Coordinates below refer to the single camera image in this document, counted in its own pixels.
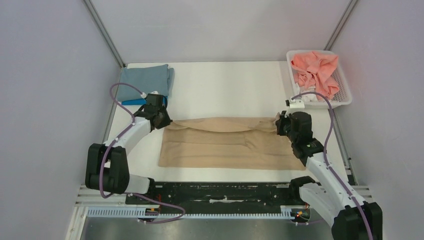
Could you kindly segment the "beige t shirt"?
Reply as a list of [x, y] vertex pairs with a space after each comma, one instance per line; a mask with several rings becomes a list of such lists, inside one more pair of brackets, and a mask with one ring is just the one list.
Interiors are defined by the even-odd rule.
[[303, 171], [274, 117], [208, 117], [175, 120], [165, 127], [158, 165]]

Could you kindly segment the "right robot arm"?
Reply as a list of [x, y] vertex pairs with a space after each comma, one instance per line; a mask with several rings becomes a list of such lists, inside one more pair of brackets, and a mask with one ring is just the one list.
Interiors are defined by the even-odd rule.
[[312, 117], [302, 111], [283, 111], [276, 119], [277, 134], [288, 137], [293, 154], [316, 179], [294, 178], [289, 199], [305, 202], [322, 217], [334, 240], [383, 239], [383, 211], [376, 202], [367, 202], [342, 179], [328, 159], [327, 151], [313, 136]]

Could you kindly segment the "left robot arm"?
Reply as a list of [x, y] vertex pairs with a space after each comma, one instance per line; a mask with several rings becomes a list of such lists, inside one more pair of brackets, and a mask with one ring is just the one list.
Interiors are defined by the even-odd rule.
[[144, 204], [152, 204], [157, 191], [151, 187], [152, 178], [130, 173], [128, 154], [154, 130], [169, 126], [168, 100], [160, 94], [149, 93], [146, 103], [131, 113], [131, 122], [117, 136], [88, 148], [85, 185], [102, 194], [132, 194]]

